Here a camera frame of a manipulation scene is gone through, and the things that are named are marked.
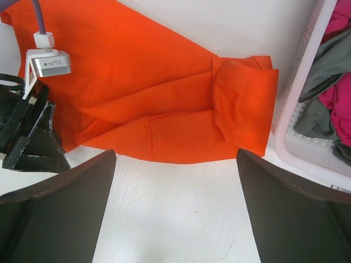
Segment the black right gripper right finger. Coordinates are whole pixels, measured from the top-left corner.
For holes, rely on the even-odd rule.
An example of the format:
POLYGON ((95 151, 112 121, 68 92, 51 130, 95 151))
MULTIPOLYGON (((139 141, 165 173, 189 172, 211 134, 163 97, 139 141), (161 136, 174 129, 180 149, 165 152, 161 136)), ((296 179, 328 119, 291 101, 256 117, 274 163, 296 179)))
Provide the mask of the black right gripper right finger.
POLYGON ((350 193, 237 154, 261 262, 350 262, 350 193))

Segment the orange t shirt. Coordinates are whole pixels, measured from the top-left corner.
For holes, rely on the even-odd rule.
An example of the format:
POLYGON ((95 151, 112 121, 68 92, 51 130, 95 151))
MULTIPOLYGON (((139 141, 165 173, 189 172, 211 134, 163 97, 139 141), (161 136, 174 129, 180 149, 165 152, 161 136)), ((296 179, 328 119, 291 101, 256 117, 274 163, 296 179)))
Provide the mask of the orange t shirt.
POLYGON ((265 155, 278 70, 222 58, 117 1, 41 1, 72 72, 49 77, 65 151, 193 164, 265 155))

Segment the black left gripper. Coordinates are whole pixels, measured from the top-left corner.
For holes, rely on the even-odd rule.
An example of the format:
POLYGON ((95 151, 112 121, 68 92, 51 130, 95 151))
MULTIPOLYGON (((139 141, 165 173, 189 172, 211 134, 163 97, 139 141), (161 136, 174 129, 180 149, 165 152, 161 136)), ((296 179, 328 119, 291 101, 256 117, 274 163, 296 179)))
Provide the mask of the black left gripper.
POLYGON ((53 128, 55 105, 48 95, 49 87, 41 81, 27 99, 1 91, 2 168, 48 173, 71 169, 53 128))

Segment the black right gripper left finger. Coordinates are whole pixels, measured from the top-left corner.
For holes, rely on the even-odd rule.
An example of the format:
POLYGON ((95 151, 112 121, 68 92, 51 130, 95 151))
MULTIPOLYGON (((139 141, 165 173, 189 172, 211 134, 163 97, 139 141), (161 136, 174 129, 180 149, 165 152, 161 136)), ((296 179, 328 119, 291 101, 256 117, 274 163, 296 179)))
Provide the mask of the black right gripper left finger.
POLYGON ((92 262, 116 155, 1 195, 1 262, 92 262))

